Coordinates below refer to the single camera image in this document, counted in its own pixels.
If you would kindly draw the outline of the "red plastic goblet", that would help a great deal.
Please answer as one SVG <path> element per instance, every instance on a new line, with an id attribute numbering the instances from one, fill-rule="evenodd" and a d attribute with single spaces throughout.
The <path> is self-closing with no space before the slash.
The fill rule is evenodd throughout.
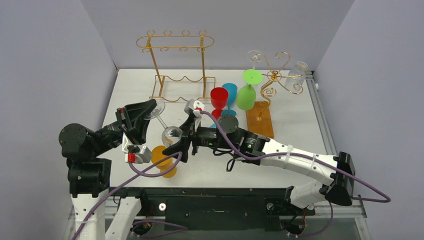
<path id="1" fill-rule="evenodd" d="M 215 87 L 210 91 L 210 101 L 214 108 L 212 115 L 215 119 L 219 119 L 222 115 L 223 108 L 227 105 L 229 93 L 223 87 Z"/>

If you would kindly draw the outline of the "tall gold wire glass rack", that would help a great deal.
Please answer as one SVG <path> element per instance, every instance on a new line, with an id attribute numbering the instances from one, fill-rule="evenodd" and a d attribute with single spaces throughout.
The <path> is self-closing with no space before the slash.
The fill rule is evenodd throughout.
<path id="1" fill-rule="evenodd" d="M 195 39 L 195 44 L 184 44 L 184 45 L 158 45 L 154 44 L 154 41 L 157 39 Z M 135 41 L 135 44 L 138 48 L 141 49 L 143 53 L 149 53 L 153 67 L 155 70 L 153 90 L 151 92 L 150 99 L 163 100 L 168 103 L 178 103 L 178 102 L 188 102 L 183 95 L 179 95 L 176 99 L 169 99 L 165 97 L 166 93 L 166 83 L 180 83 L 188 81 L 189 83 L 201 83 L 201 93 L 196 100 L 205 100 L 208 101 L 211 99 L 208 92 L 208 84 L 212 83 L 213 87 L 216 87 L 216 77 L 207 76 L 206 74 L 206 63 L 205 63 L 205 51 L 206 49 L 212 47 L 215 43 L 215 39 L 208 35 L 206 30 L 200 30 L 196 35 L 192 35 L 189 30 L 183 30 L 180 34 L 175 35 L 170 30 L 165 30 L 161 34 L 157 34 L 154 30 L 148 30 L 145 35 L 138 37 Z M 168 52 L 170 50 L 178 50 L 181 53 L 185 53 L 189 50 L 196 50 L 200 56 L 201 64 L 201 76 L 198 79 L 192 79 L 187 75 L 182 76 L 181 78 L 174 78 L 169 75 L 162 74 L 158 66 L 155 50 L 160 52 Z"/>

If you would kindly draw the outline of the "green plastic goblet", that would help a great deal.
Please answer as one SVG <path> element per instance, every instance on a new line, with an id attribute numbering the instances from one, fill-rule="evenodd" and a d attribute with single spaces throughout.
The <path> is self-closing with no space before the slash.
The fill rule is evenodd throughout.
<path id="1" fill-rule="evenodd" d="M 251 68 L 243 72 L 242 79 L 246 85 L 238 91 L 236 105 L 239 109 L 248 111 L 254 107 L 256 102 L 257 93 L 254 86 L 260 84 L 263 77 L 259 70 Z"/>

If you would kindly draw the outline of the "gold hook rack wooden base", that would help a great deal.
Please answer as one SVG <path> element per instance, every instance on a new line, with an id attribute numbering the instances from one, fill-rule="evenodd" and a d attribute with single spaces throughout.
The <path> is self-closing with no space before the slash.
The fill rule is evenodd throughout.
<path id="1" fill-rule="evenodd" d="M 287 75 L 283 75 L 281 71 L 285 68 L 285 66 L 290 62 L 291 56 L 289 53 L 280 51 L 275 54 L 277 59 L 285 59 L 286 62 L 279 69 L 272 69 L 266 55 L 262 55 L 261 61 L 265 61 L 269 71 L 264 73 L 263 76 L 267 78 L 267 81 L 260 87 L 259 93 L 263 98 L 261 101 L 256 101 L 253 108 L 246 111 L 246 120 L 247 120 L 247 128 L 250 132 L 254 132 L 259 135 L 263 135 L 269 138 L 274 137 L 274 129 L 272 123 L 272 116 L 270 106 L 272 104 L 271 97 L 277 94 L 277 90 L 273 87 L 273 84 L 280 85 L 283 89 L 288 91 L 293 95 L 300 95 L 304 91 L 304 87 L 302 93 L 295 94 L 289 91 L 285 86 Z"/>

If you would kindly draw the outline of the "small clear front wine glass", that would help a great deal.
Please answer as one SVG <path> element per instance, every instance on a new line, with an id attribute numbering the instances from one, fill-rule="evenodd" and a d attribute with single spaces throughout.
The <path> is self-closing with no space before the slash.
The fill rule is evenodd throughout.
<path id="1" fill-rule="evenodd" d="M 247 59 L 252 63 L 252 69 L 256 69 L 257 63 L 261 61 L 263 53 L 258 50 L 251 50 L 247 53 Z"/>

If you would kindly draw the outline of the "clear patterned wine glass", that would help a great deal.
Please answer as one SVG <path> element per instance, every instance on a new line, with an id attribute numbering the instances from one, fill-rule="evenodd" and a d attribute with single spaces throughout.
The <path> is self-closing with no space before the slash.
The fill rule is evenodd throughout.
<path id="1" fill-rule="evenodd" d="M 297 61 L 290 69 L 288 76 L 285 80 L 284 86 L 294 94 L 303 92 L 303 83 L 306 79 L 309 66 L 302 61 Z"/>

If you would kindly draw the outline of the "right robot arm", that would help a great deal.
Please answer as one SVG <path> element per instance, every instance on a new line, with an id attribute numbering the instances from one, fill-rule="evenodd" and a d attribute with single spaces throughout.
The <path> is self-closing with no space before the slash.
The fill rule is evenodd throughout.
<path id="1" fill-rule="evenodd" d="M 277 167 L 312 178 L 313 182 L 294 186 L 282 199 L 282 207 L 289 214 L 323 201 L 339 206 L 352 205 L 354 182 L 350 177 L 355 175 L 355 169 L 348 153 L 322 155 L 300 150 L 242 129 L 237 118 L 228 114 L 215 119 L 215 127 L 200 126 L 200 119 L 191 113 L 180 126 L 180 139 L 168 144 L 163 154 L 170 156 L 181 152 L 180 160 L 185 163 L 189 148 L 193 155 L 199 147 L 223 149 L 235 161 Z"/>

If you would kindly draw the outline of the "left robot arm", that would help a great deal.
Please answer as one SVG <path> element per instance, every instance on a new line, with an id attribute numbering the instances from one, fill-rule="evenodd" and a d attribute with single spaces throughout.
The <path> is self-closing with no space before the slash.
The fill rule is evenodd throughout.
<path id="1" fill-rule="evenodd" d="M 74 240 L 105 239 L 104 210 L 110 196 L 112 161 L 100 156 L 121 146 L 128 163 L 149 163 L 152 152 L 145 146 L 147 129 L 158 106 L 154 99 L 128 104 L 116 110 L 114 122 L 99 130 L 71 123 L 60 131 L 58 141 L 66 158 L 77 228 Z"/>

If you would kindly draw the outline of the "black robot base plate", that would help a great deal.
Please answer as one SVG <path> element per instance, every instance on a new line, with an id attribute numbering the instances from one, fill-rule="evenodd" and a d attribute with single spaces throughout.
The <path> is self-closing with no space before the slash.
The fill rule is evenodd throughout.
<path id="1" fill-rule="evenodd" d="M 164 217 L 190 231 L 278 231 L 280 218 L 313 216 L 289 203 L 288 188 L 125 187 L 116 196 L 141 198 L 137 217 Z"/>

